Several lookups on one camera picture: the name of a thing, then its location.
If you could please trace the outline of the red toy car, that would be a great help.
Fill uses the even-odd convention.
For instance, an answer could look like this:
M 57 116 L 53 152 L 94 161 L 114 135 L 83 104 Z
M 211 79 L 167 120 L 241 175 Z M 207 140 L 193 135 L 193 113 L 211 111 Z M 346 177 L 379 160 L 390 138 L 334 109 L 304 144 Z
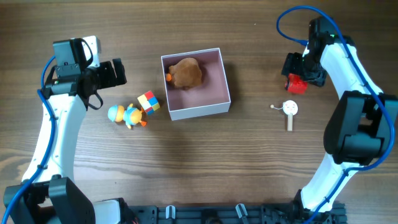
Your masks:
M 287 81 L 285 83 L 285 89 L 289 93 L 302 95 L 308 88 L 308 83 L 303 81 L 299 75 L 290 73 L 287 76 Z

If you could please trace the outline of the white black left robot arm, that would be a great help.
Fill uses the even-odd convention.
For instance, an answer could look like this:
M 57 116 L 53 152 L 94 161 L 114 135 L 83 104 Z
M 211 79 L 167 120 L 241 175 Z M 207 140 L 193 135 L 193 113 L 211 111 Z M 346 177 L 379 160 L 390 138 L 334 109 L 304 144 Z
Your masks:
M 73 177 L 76 142 L 90 96 L 123 85 L 121 60 L 100 62 L 99 39 L 92 35 L 53 43 L 57 63 L 46 64 L 37 93 L 43 120 L 34 155 L 19 185 L 4 193 L 2 222 L 125 223 L 131 211 L 121 198 L 91 202 Z

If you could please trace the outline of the white wooden rattle drum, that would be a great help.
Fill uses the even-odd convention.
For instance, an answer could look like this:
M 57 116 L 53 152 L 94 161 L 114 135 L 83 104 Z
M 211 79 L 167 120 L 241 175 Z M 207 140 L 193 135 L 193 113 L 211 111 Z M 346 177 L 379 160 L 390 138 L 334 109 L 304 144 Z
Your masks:
M 298 105 L 293 100 L 287 100 L 282 103 L 280 108 L 275 107 L 274 105 L 270 105 L 271 109 L 274 110 L 282 110 L 287 115 L 287 131 L 293 131 L 293 119 L 294 116 L 298 113 Z

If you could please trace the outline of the white box pink interior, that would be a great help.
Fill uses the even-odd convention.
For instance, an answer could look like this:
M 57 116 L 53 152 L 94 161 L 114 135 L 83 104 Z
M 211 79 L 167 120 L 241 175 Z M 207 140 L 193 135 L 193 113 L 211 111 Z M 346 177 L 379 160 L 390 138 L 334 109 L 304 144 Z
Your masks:
M 161 56 L 171 120 L 226 113 L 231 105 L 219 48 Z

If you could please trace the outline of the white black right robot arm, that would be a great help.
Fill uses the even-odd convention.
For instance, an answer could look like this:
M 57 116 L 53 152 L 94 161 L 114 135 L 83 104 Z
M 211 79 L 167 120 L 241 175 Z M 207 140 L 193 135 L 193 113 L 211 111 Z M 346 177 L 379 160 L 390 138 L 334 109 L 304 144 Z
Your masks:
M 325 128 L 325 156 L 311 181 L 290 204 L 292 221 L 324 222 L 347 182 L 375 159 L 391 151 L 397 97 L 373 83 L 356 55 L 351 37 L 339 36 L 332 19 L 309 23 L 304 53 L 289 53 L 281 74 L 285 89 L 302 94 L 308 85 L 323 86 L 330 77 L 339 102 Z

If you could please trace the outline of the brown plush bear toy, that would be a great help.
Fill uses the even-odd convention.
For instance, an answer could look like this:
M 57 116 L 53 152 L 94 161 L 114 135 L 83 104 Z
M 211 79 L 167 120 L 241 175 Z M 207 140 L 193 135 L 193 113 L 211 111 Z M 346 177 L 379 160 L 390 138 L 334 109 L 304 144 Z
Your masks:
M 169 67 L 165 81 L 174 88 L 188 90 L 202 84 L 202 71 L 195 58 L 184 58 Z

